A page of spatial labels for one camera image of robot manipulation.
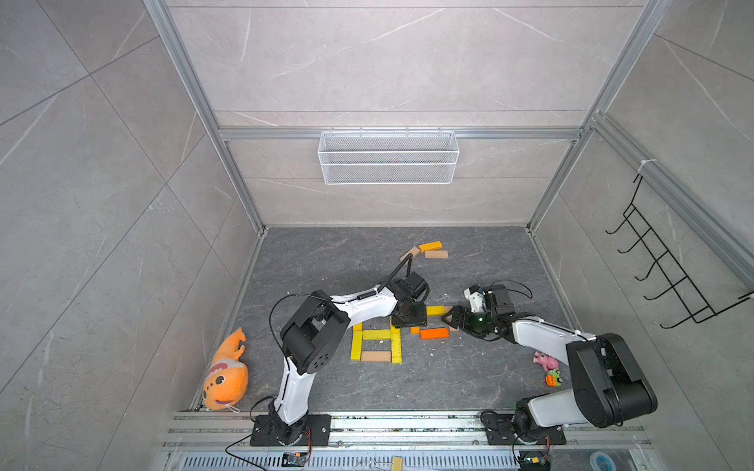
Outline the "yellow block angled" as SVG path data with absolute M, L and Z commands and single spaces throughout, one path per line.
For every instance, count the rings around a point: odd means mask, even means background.
M 426 307 L 426 314 L 428 317 L 440 317 L 444 316 L 448 313 L 447 308 L 445 306 L 427 306 Z

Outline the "tan wooden block angled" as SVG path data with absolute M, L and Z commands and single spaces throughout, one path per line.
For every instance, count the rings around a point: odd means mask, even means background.
M 420 255 L 421 250 L 417 246 L 413 246 L 409 251 L 407 251 L 402 257 L 401 260 L 404 261 L 407 258 L 416 259 L 418 255 Z

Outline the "lime yellow block long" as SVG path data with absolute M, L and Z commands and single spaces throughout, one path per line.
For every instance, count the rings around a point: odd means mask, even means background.
M 390 330 L 365 330 L 362 332 L 363 341 L 391 341 L 392 337 Z

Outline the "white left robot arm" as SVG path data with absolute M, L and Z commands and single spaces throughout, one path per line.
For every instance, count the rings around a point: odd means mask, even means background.
M 332 359 L 347 330 L 386 317 L 398 329 L 422 327 L 429 293 L 428 282 L 413 272 L 356 294 L 329 296 L 322 290 L 307 294 L 279 335 L 284 372 L 268 408 L 275 439 L 292 445 L 304 433 L 315 375 Z

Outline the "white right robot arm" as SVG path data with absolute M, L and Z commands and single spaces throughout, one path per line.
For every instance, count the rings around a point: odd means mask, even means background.
M 512 427 L 520 439 L 563 425 L 620 426 L 657 410 L 657 396 L 621 336 L 583 333 L 518 313 L 504 285 L 474 285 L 463 295 L 469 304 L 447 310 L 445 324 L 483 341 L 529 347 L 537 358 L 569 368 L 569 390 L 516 403 Z

